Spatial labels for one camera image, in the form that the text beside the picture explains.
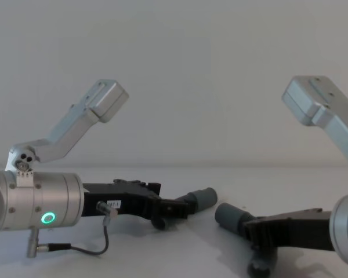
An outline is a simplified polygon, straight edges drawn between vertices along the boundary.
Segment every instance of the white wall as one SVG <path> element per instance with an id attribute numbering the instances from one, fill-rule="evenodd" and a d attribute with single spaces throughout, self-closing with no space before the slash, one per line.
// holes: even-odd
<path id="1" fill-rule="evenodd" d="M 297 74 L 348 95 L 348 1 L 0 1 L 0 165 L 99 78 L 131 99 L 57 165 L 347 165 L 282 104 Z"/>
<path id="2" fill-rule="evenodd" d="M 162 183 L 161 196 L 175 198 L 211 186 L 229 202 L 254 215 L 322 207 L 331 210 L 348 194 L 348 169 L 61 169 L 84 182 L 113 178 Z M 108 227 L 110 248 L 100 258 L 73 251 L 25 259 L 29 231 L 0 232 L 0 278 L 244 278 L 251 252 L 243 240 L 218 227 L 215 207 L 191 216 L 167 232 L 148 221 L 119 216 Z M 97 250 L 102 219 L 83 218 L 72 228 L 41 231 L 40 242 L 71 242 Z M 281 248 L 276 278 L 348 277 L 348 266 L 333 252 Z"/>

